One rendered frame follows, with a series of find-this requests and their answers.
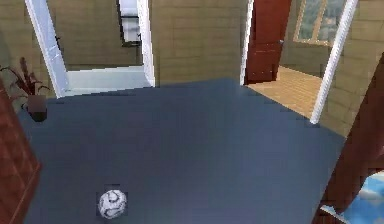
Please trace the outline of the red-brown wooden cupboard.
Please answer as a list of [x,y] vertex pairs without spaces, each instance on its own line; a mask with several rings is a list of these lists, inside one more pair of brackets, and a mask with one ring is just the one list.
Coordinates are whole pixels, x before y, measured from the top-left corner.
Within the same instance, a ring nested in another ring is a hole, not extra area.
[[0,224],[23,224],[40,168],[0,79]]

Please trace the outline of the black framed white fixture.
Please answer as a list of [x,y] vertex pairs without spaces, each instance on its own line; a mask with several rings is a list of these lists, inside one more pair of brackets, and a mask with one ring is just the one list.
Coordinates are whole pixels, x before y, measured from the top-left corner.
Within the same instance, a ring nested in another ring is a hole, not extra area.
[[137,0],[116,0],[121,39],[124,46],[140,46],[141,34]]

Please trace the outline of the red-brown wooden bed frame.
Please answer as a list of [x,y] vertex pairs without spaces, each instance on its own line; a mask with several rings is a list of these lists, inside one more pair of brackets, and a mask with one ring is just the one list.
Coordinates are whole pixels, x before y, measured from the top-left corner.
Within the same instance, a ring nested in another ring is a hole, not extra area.
[[384,52],[360,104],[311,224],[341,224],[321,211],[323,205],[344,212],[365,180],[384,171]]

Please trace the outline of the blue and white bedding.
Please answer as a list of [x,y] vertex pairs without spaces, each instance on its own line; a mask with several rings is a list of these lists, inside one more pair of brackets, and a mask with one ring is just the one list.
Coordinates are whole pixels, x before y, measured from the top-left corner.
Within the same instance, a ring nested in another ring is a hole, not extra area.
[[384,224],[384,171],[369,176],[338,219],[343,224]]

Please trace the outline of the red-leaved potted plant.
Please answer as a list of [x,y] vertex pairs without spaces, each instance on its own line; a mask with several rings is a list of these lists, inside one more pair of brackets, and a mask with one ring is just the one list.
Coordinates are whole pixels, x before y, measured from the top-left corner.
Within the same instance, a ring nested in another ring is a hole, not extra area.
[[0,72],[9,71],[16,77],[16,80],[9,87],[17,87],[22,91],[22,94],[10,95],[9,100],[13,103],[15,100],[23,98],[25,102],[20,105],[20,109],[26,111],[33,121],[41,123],[47,119],[48,109],[47,97],[42,95],[40,90],[49,90],[49,87],[38,80],[33,71],[28,70],[27,61],[24,57],[19,59],[19,64],[22,75],[10,66],[0,66]]

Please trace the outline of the red-brown room door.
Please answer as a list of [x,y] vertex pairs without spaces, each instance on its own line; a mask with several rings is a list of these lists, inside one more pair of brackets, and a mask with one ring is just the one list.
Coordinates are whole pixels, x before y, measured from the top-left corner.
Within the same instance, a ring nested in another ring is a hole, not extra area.
[[292,0],[254,0],[245,84],[277,79]]

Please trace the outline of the white patterned ball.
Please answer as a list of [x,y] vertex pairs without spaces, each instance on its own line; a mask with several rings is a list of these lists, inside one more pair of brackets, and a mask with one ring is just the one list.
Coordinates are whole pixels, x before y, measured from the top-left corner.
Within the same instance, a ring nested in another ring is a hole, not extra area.
[[127,196],[120,190],[109,190],[100,196],[98,210],[106,219],[119,217],[125,211]]

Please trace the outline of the wood-framed window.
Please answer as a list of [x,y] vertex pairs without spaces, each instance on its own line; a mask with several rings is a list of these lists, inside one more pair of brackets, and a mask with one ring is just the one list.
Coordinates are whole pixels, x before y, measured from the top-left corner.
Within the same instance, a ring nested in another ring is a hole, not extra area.
[[346,0],[301,0],[293,40],[331,46]]

